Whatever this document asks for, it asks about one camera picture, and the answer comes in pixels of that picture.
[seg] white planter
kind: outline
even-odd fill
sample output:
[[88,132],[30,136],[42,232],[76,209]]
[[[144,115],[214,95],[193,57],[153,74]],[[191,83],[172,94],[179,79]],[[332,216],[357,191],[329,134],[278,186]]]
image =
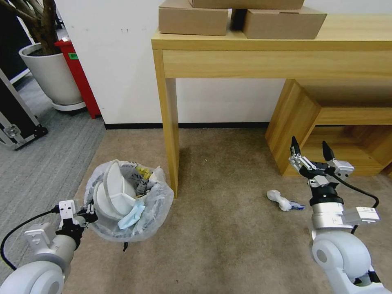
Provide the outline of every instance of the white planter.
[[29,45],[19,51],[19,55],[30,69],[45,94],[52,99],[59,110],[75,110],[86,105],[76,86],[62,53],[49,56],[28,56],[41,48],[41,44]]

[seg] potted plant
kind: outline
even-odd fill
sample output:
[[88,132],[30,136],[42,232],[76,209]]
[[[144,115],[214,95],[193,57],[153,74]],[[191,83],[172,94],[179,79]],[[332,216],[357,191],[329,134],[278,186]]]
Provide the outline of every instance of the potted plant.
[[55,46],[56,4],[54,0],[0,0],[0,5],[19,16],[36,44],[19,51],[53,107],[68,111],[85,107],[63,54]]

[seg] black cable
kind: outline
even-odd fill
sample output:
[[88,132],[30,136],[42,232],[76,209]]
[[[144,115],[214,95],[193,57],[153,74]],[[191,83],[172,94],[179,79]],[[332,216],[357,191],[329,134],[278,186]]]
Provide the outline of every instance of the black cable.
[[[355,187],[355,186],[353,186],[353,185],[350,185],[349,183],[343,181],[341,178],[339,178],[339,177],[338,177],[337,175],[335,175],[335,174],[332,174],[331,176],[333,176],[335,179],[337,179],[339,182],[341,182],[343,185],[349,187],[350,189],[353,189],[354,191],[357,191],[357,192],[359,192],[359,193],[362,193],[362,194],[364,194],[364,195],[366,195],[366,196],[369,196],[369,197],[373,198],[374,201],[375,201],[375,202],[374,202],[374,205],[372,206],[373,208],[376,208],[376,207],[380,204],[380,200],[379,200],[376,196],[374,196],[373,194],[370,194],[370,193],[368,193],[368,192],[366,192],[366,191],[363,191],[363,190],[361,190],[361,189],[359,189],[359,188],[357,188],[357,187]],[[355,231],[357,230],[357,228],[358,228],[358,225],[355,225],[355,226],[352,228],[352,230],[351,230],[351,234],[354,235],[354,233],[355,233]]]
[[12,270],[16,270],[16,266],[14,266],[14,265],[11,263],[11,261],[9,261],[9,260],[7,259],[7,257],[5,256],[5,254],[4,254],[5,242],[7,241],[7,239],[8,239],[17,229],[20,229],[20,228],[23,227],[25,224],[28,224],[29,222],[31,222],[31,221],[33,221],[33,220],[36,220],[36,219],[38,219],[38,218],[40,218],[40,217],[42,217],[42,216],[45,216],[45,215],[47,215],[47,214],[50,214],[50,213],[59,213],[58,205],[56,205],[54,208],[52,208],[51,210],[49,210],[49,211],[47,211],[47,212],[44,212],[44,213],[41,213],[41,214],[39,214],[39,215],[33,216],[31,219],[28,219],[27,221],[21,223],[21,224],[18,225],[17,227],[13,228],[13,229],[4,237],[4,239],[3,239],[3,241],[1,242],[1,245],[0,245],[0,254],[1,254],[2,260],[3,260]]

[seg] green label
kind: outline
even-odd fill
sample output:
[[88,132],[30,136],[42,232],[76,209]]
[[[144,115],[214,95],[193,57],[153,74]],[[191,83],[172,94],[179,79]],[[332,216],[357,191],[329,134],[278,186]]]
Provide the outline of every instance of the green label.
[[78,56],[76,55],[76,53],[68,53],[69,59],[79,59]]

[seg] carpet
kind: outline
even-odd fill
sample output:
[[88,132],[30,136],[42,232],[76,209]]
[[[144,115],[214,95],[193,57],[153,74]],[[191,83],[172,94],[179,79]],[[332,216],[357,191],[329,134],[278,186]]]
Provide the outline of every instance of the carpet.
[[[280,176],[264,134],[262,129],[181,129],[179,197],[163,226],[125,253],[122,244],[87,229],[63,293],[331,294],[310,256],[306,180]],[[77,199],[82,200],[94,168],[115,158],[160,165],[168,176],[162,130],[107,131]],[[361,226],[356,235],[392,289],[392,182],[381,175],[353,177],[350,183],[381,200],[382,222]],[[267,199],[270,189],[306,209],[282,212]],[[373,204],[348,188],[338,192],[347,208]]]
[[[21,222],[74,197],[105,133],[103,120],[92,120],[87,111],[73,116],[56,111],[31,74],[17,90],[49,133],[16,151],[0,146],[0,239]],[[59,223],[55,215],[41,220]],[[22,233],[18,230],[6,243],[7,257],[16,266],[30,257]],[[3,282],[11,270],[0,262],[0,272]]]

